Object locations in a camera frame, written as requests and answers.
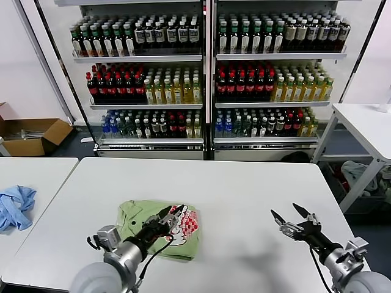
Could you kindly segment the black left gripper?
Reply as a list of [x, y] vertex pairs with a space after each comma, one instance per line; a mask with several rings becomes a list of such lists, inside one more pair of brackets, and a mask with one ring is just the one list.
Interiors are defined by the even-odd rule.
[[173, 211], [171, 206], [160, 210], [157, 214], [151, 215], [143, 224], [141, 230], [135, 235], [144, 246], [152, 246], [156, 240], [171, 232], [180, 221], [181, 213], [185, 205], [177, 206]]

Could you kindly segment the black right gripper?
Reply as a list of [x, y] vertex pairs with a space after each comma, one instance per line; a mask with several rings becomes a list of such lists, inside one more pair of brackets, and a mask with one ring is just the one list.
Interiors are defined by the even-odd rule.
[[279, 226], [279, 231], [297, 241], [304, 241], [318, 254], [330, 254], [334, 250], [333, 243], [321, 232], [321, 222], [315, 213], [310, 213], [306, 208], [293, 203], [293, 207], [305, 220], [299, 224], [285, 221], [276, 211], [271, 210], [274, 221]]

